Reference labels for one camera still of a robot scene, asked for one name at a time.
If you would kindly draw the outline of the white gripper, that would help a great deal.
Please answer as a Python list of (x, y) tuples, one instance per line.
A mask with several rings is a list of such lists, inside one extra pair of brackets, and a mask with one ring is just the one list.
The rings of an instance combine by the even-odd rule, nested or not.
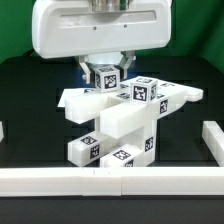
[(36, 0), (33, 7), (35, 51), (43, 58), (79, 56), (87, 84), (95, 77), (87, 55), (123, 52), (126, 79), (134, 51), (164, 47), (170, 38), (170, 0), (130, 0), (127, 9), (112, 12), (96, 11), (91, 0)]

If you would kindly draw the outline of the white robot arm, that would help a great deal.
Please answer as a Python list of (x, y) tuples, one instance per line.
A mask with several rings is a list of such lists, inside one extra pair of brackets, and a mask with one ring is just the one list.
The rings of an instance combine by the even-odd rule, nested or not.
[(135, 52), (167, 45), (172, 0), (36, 0), (32, 44), (43, 58), (76, 56), (91, 80), (105, 56), (126, 70)]

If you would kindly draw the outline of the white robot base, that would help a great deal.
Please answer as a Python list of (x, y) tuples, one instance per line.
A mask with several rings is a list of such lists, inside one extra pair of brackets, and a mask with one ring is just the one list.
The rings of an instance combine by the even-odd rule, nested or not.
[(79, 57), (81, 64), (119, 64), (124, 58), (121, 52), (88, 54)]

